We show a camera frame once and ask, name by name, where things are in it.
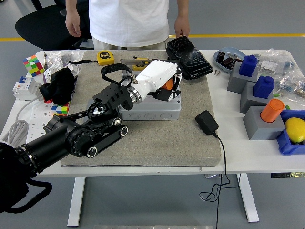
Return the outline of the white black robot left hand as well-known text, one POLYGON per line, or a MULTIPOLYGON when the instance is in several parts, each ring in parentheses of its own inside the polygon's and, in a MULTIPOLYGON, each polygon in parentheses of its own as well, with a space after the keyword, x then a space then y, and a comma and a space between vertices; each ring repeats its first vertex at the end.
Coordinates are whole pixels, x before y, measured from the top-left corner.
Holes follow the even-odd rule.
POLYGON ((180 95, 179 84, 182 71, 178 64, 154 60, 135 78, 128 88, 138 104, 145 100, 148 94, 161 101, 171 101, 180 95))

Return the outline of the person's left hand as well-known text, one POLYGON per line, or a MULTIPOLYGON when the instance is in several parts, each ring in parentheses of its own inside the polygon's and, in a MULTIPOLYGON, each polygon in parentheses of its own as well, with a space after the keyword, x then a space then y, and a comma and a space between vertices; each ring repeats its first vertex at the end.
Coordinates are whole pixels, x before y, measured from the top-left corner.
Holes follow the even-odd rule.
POLYGON ((178 16, 174 23, 175 37, 189 36, 190 25, 188 17, 178 16))

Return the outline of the person's right hand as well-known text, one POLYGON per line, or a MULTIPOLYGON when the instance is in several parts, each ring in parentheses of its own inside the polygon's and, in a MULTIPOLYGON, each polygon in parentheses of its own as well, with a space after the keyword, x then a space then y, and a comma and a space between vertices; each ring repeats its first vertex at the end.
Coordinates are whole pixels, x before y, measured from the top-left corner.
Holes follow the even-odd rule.
POLYGON ((66 16, 66 28, 68 33, 73 37, 81 37, 81 29, 80 29, 80 17, 76 14, 67 14, 66 16))

